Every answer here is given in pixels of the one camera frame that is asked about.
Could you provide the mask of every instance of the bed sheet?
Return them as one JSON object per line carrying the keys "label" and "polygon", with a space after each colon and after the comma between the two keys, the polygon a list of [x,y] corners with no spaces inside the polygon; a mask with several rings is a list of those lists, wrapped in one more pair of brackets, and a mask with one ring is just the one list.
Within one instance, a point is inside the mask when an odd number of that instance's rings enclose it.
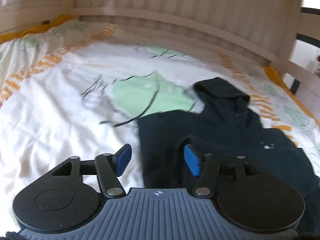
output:
{"label": "bed sheet", "polygon": [[[282,129],[304,149],[320,176],[320,132],[316,121],[270,81],[263,68],[212,51],[210,60],[190,57],[157,46],[163,42],[106,25],[94,37],[55,52],[55,64],[37,67],[38,71],[21,80],[21,88],[0,108],[0,235],[19,230],[11,210],[14,196],[72,155],[82,160],[94,159],[129,143],[132,160],[120,181],[126,191],[143,187],[136,123],[115,128],[111,123],[100,122],[124,121],[105,103],[108,85],[116,79],[147,76],[155,71],[188,91],[197,81],[221,77],[248,93],[250,108],[261,116],[264,127]],[[181,51],[193,50],[203,55],[186,44],[175,45]],[[194,111],[201,108],[198,101]],[[84,182],[99,190],[94,176],[85,176]]]}

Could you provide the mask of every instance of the white bed sheet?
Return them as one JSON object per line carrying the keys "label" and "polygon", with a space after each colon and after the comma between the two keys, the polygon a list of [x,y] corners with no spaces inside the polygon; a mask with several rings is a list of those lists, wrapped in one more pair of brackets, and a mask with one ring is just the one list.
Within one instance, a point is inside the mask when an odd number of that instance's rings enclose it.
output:
{"label": "white bed sheet", "polygon": [[[157,71],[167,80],[186,88],[200,80],[221,77],[249,93],[248,87],[235,79],[230,69],[222,66],[218,53],[210,52],[210,62],[188,56],[176,59],[158,55],[150,58],[150,51],[137,44],[157,44],[157,40],[129,35],[118,29],[111,39],[96,41],[73,52],[70,50],[54,67],[25,78],[21,89],[3,104],[0,109],[0,235],[19,230],[11,210],[15,195],[72,155],[91,160],[102,153],[114,153],[129,143],[132,146],[132,160],[120,181],[126,191],[130,187],[143,187],[138,129],[134,123],[118,128],[99,124],[106,116],[123,121],[113,111],[101,107],[99,94],[90,104],[90,110],[87,105],[84,106],[81,94],[97,77],[101,76],[104,84],[110,84],[115,79],[145,76]],[[176,46],[181,47],[181,51],[192,49],[197,52],[197,49],[183,43],[176,43]],[[276,109],[283,109],[281,98],[285,97],[284,91],[268,80],[262,68],[237,61],[234,65],[243,73],[254,72],[243,75],[261,96],[270,98],[275,112]],[[268,94],[265,86],[272,86],[276,93],[272,91]],[[285,98],[285,101],[291,108],[297,107],[290,98]],[[260,114],[256,103],[250,107]],[[301,127],[289,123],[289,117],[283,116],[281,119],[280,124],[292,127],[290,134],[303,147],[319,176],[320,158],[316,148],[320,145],[318,126],[309,118],[308,131],[302,131]],[[266,128],[275,123],[268,118],[261,121]],[[99,190],[94,176],[86,176],[84,182]]]}

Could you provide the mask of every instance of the bed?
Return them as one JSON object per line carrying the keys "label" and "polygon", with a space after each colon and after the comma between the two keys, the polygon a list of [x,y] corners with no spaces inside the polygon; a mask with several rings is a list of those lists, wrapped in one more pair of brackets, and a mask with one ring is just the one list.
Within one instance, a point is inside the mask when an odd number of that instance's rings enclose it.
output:
{"label": "bed", "polygon": [[[19,230],[15,195],[72,155],[90,160],[129,143],[120,181],[144,186],[137,124],[113,126],[128,111],[114,108],[112,86],[131,76],[155,74],[190,94],[197,81],[227,80],[320,176],[320,123],[282,81],[289,73],[320,97],[320,79],[288,60],[297,33],[320,39],[319,15],[301,13],[301,0],[9,1],[0,7],[1,235]],[[195,99],[192,111],[202,108]],[[94,176],[84,182],[99,190]]]}

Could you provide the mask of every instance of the mattress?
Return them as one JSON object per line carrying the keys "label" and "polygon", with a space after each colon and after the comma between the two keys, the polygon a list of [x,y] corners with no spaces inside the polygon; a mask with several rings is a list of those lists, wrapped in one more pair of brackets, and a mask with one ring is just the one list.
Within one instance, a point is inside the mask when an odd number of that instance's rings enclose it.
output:
{"label": "mattress", "polygon": [[[156,73],[183,88],[198,113],[203,104],[192,85],[227,80],[250,95],[249,107],[265,128],[281,129],[303,148],[320,176],[319,122],[272,68],[115,25],[78,21],[5,42],[0,56],[0,235],[19,230],[11,210],[15,195],[70,156],[91,160],[129,143],[132,159],[119,180],[126,191],[144,186],[136,121],[114,127],[135,115],[114,105],[116,81],[132,76]],[[99,190],[95,176],[84,176],[84,182]]]}

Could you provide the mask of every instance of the white logo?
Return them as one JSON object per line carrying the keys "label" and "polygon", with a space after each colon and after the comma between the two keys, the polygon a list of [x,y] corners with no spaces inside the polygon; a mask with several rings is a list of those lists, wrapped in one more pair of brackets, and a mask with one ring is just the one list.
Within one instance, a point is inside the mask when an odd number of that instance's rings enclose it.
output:
{"label": "white logo", "polygon": [[155,195],[157,195],[157,196],[161,196],[162,194],[163,194],[163,192],[160,191],[160,190],[158,190],[158,191],[155,192]]}

